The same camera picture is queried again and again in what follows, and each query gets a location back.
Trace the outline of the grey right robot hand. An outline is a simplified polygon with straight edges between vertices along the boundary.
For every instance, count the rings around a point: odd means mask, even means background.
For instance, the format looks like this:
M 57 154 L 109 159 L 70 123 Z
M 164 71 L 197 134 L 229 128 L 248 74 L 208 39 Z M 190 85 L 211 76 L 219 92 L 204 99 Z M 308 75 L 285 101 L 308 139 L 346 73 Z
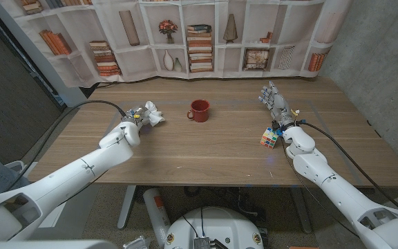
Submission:
M 270 111 L 273 121 L 276 121 L 280 127 L 285 129 L 288 126 L 294 126 L 291 108 L 285 98 L 279 93 L 273 81 L 269 81 L 269 85 L 264 86 L 260 92 L 258 99 Z

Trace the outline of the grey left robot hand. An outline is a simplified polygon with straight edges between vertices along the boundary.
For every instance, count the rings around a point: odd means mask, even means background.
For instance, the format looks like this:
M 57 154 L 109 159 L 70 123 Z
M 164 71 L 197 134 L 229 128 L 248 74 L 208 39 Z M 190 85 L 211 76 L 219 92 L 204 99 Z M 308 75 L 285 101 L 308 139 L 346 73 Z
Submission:
M 125 112 L 125 116 L 121 118 L 122 122 L 132 122 L 138 127 L 142 127 L 150 123 L 149 114 L 151 112 L 145 106 L 137 106 Z

